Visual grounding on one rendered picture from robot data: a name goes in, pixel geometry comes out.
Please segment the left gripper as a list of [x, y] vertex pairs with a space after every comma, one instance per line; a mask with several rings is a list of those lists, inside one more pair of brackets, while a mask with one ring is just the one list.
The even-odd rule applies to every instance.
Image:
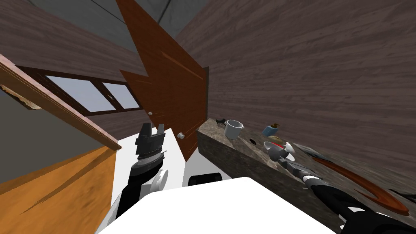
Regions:
[[135, 141], [137, 145], [137, 159], [154, 156], [162, 151], [165, 138], [164, 124], [159, 124], [157, 134], [152, 135], [152, 123], [143, 123], [139, 136]]

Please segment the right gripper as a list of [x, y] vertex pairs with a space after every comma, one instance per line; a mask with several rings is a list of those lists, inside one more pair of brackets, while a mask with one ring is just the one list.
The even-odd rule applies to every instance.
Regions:
[[274, 145], [272, 142], [269, 142], [269, 141], [264, 142], [264, 147], [266, 148], [269, 154], [269, 157], [272, 161], [275, 161], [275, 162], [278, 162], [279, 160], [288, 161], [288, 162], [295, 161], [295, 158], [293, 156], [293, 154], [295, 153], [295, 150], [289, 142], [287, 142], [284, 145], [284, 149], [278, 147], [277, 145]]

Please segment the blue soap dispenser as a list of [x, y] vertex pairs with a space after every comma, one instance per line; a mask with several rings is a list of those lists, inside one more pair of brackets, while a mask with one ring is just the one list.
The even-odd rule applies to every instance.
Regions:
[[274, 135], [278, 131], [279, 124], [275, 123], [272, 125], [267, 126], [263, 131], [262, 134], [266, 137]]

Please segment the dark grey flat tray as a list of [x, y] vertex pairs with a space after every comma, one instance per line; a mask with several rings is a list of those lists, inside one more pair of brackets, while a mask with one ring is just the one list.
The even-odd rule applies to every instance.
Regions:
[[296, 143], [293, 143], [293, 144], [297, 146], [302, 152], [306, 153], [307, 155], [311, 157], [321, 158], [322, 160], [328, 160], [325, 156], [323, 156], [322, 154], [318, 153], [317, 151], [315, 151], [314, 149], [310, 147], [306, 147], [306, 146], [299, 145]]

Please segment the brown wooden door leaf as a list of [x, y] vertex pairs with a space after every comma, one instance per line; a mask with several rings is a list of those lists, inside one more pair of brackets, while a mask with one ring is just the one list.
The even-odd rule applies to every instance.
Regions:
[[[206, 71], [135, 0], [116, 0], [147, 72], [121, 71], [155, 124], [175, 135], [185, 160], [196, 150], [196, 129], [207, 119]], [[179, 133], [185, 135], [179, 139]]]

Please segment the white pot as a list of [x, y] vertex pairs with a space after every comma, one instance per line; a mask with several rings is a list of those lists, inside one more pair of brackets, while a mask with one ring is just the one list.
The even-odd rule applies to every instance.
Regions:
[[241, 130], [244, 129], [244, 125], [236, 120], [227, 120], [225, 122], [225, 136], [231, 140], [236, 140], [238, 135], [240, 134]]

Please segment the brown framed window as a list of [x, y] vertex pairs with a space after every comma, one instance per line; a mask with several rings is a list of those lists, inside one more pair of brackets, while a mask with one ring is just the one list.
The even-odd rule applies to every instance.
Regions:
[[87, 117], [142, 109], [127, 82], [25, 66], [19, 69]]

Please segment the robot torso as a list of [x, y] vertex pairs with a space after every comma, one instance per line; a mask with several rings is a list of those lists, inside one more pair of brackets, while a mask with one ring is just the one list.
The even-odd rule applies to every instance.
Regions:
[[[167, 171], [122, 193], [95, 234], [340, 234], [341, 221], [304, 184], [249, 177], [167, 188]], [[123, 210], [127, 195], [136, 199]]]

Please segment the brown curved wooden tray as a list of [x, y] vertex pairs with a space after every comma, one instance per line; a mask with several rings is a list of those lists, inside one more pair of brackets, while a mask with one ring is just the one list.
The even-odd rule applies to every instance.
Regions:
[[395, 212], [400, 215], [409, 216], [409, 210], [406, 206], [404, 206], [399, 200], [397, 200], [394, 196], [389, 194], [387, 191], [379, 187], [378, 185], [372, 183], [371, 181], [363, 178], [362, 176], [351, 172], [350, 170], [343, 168], [342, 166], [336, 165], [333, 162], [323, 160], [321, 158], [312, 158], [314, 161], [338, 172], [339, 174], [343, 175], [344, 177], [350, 179], [355, 184], [359, 185], [360, 187], [367, 190], [371, 193], [374, 197], [370, 197], [364, 193], [360, 193], [361, 195], [365, 196], [369, 200], [377, 203], [378, 205], [384, 207], [387, 210]]

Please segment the orange wooden door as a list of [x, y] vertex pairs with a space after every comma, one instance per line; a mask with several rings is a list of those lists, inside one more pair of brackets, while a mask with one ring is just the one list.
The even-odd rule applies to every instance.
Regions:
[[94, 234], [111, 206], [116, 151], [101, 147], [0, 184], [0, 234]]

